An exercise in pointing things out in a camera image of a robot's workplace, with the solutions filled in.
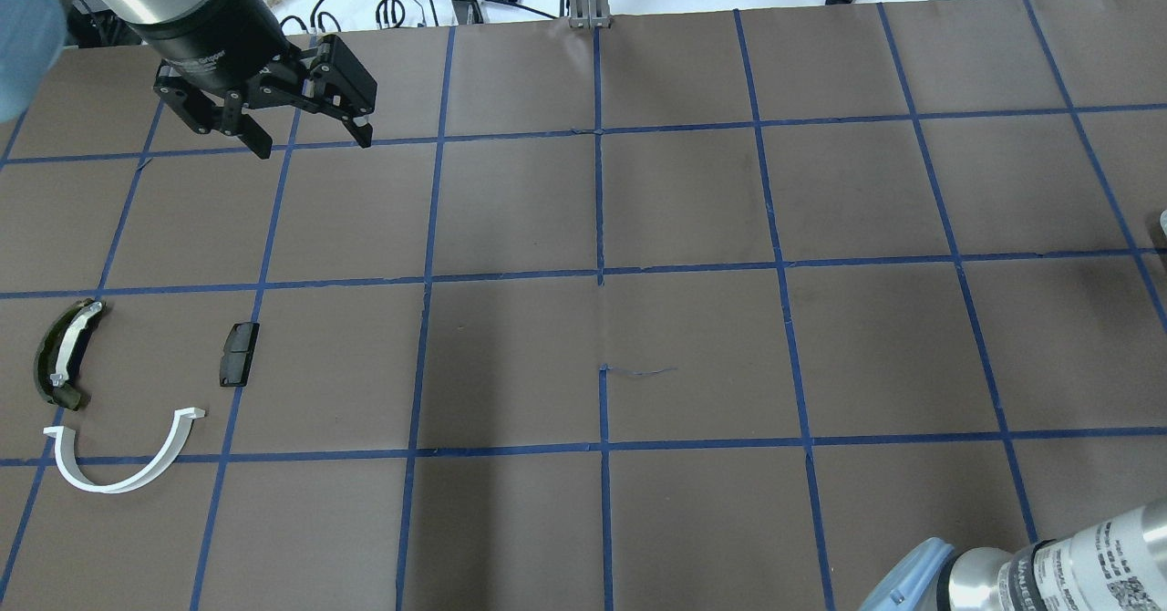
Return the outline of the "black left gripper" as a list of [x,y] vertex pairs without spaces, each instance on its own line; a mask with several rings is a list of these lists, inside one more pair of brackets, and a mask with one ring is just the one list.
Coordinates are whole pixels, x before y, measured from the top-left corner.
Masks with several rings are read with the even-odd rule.
[[170,68],[158,73],[155,94],[197,134],[236,138],[256,157],[270,159],[274,141],[245,105],[256,79],[272,76],[299,91],[296,108],[341,122],[362,149],[372,145],[368,115],[377,83],[338,35],[308,49],[292,45],[263,0],[204,0],[186,16],[138,24],[137,31]]

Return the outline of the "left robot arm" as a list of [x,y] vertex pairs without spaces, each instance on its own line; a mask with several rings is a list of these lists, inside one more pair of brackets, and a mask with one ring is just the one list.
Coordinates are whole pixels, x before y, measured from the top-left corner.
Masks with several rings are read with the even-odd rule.
[[[74,0],[4,0],[1,115],[28,108],[67,43]],[[350,47],[324,35],[316,47],[291,43],[263,0],[100,0],[161,62],[154,91],[200,134],[233,136],[259,159],[274,142],[252,108],[300,108],[345,126],[368,147],[377,83]]]

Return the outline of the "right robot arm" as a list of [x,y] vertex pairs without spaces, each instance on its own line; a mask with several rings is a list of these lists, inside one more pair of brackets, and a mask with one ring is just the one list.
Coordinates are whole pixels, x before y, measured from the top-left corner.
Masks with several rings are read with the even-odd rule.
[[1163,610],[1166,500],[1011,554],[930,538],[862,610]]

